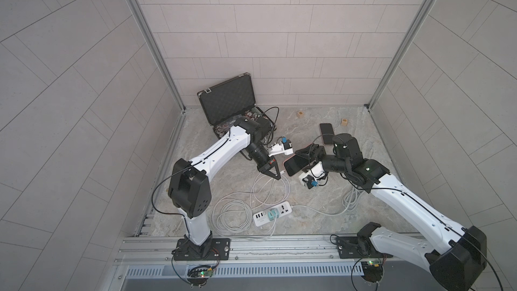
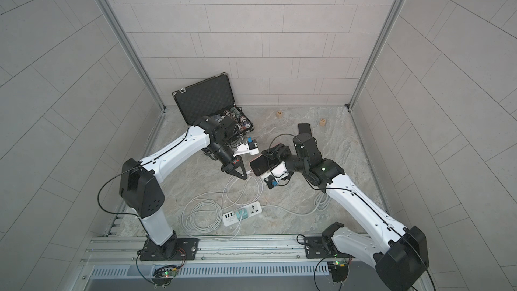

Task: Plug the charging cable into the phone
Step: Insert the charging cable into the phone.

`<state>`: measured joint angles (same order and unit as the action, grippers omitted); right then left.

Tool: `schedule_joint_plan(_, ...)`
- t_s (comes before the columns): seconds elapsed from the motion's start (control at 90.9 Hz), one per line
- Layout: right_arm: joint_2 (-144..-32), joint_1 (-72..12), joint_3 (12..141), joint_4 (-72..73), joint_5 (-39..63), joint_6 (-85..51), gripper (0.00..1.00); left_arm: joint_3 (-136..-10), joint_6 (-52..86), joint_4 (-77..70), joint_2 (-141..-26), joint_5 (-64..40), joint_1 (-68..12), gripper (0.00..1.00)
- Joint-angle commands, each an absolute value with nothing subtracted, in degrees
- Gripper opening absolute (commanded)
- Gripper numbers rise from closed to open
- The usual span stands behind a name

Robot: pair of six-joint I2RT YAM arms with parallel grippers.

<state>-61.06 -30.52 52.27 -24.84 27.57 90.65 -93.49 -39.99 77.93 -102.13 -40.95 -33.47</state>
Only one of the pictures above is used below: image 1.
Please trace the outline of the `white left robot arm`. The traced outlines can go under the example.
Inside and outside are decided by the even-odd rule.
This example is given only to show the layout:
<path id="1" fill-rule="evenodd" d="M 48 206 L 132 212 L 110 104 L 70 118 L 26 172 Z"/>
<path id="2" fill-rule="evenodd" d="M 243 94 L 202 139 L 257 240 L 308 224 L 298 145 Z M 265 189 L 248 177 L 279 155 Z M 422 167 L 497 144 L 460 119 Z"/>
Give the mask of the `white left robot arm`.
<path id="1" fill-rule="evenodd" d="M 203 247 L 212 237 L 205 215 L 211 202 L 210 183 L 236 154 L 245 150 L 257 164 L 258 172 L 276 180 L 281 179 L 277 160 L 263 144 L 263 140 L 272 132 L 273 123 L 266 117 L 255 121 L 239 117 L 219 141 L 199 156 L 176 161 L 168 196 L 184 216 L 191 245 Z"/>

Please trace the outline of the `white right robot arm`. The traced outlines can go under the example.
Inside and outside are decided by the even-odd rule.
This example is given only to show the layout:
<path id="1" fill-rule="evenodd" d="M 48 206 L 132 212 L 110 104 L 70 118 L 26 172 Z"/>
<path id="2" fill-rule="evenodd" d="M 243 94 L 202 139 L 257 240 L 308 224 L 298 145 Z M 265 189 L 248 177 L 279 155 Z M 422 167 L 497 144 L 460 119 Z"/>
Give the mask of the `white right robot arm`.
<path id="1" fill-rule="evenodd" d="M 423 236 L 405 236 L 370 222 L 358 232 L 357 242 L 336 238 L 337 246 L 363 259 L 392 255 L 431 273 L 446 290 L 470 290 L 489 263 L 486 235 L 476 226 L 465 228 L 441 214 L 384 165 L 363 157 L 355 137 L 342 133 L 332 141 L 331 155 L 318 144 L 295 152 L 308 161 L 300 181 L 312 187 L 322 176 L 338 173 L 355 190 L 372 194 L 392 207 Z"/>

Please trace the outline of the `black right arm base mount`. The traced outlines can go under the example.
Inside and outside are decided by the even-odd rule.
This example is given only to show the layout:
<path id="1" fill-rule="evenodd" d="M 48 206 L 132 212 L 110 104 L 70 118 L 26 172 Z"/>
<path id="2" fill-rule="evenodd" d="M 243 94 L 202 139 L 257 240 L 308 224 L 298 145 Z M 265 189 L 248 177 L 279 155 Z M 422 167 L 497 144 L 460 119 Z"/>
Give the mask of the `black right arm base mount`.
<path id="1" fill-rule="evenodd" d="M 338 236 L 332 234 L 329 238 L 335 245 L 340 259 L 390 259 L 393 256 L 377 251 L 366 237 Z"/>

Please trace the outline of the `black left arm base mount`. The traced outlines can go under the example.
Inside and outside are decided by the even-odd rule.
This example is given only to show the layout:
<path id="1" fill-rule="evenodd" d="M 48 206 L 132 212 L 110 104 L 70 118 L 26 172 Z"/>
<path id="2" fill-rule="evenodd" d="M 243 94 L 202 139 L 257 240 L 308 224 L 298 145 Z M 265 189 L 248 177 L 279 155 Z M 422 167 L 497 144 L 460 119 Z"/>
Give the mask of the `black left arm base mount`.
<path id="1" fill-rule="evenodd" d="M 188 238 L 181 238 L 172 251 L 175 261 L 226 261 L 229 259 L 230 238 L 210 237 L 202 245 L 195 245 Z"/>

